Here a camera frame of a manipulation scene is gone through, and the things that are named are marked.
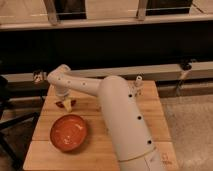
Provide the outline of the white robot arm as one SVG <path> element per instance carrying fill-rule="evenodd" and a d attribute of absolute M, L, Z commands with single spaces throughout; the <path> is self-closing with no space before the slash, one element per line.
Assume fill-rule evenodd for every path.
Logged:
<path fill-rule="evenodd" d="M 60 98 L 66 97 L 70 89 L 98 98 L 120 171 L 166 171 L 137 105 L 137 89 L 124 78 L 75 77 L 71 69 L 62 64 L 48 74 L 47 80 Z"/>

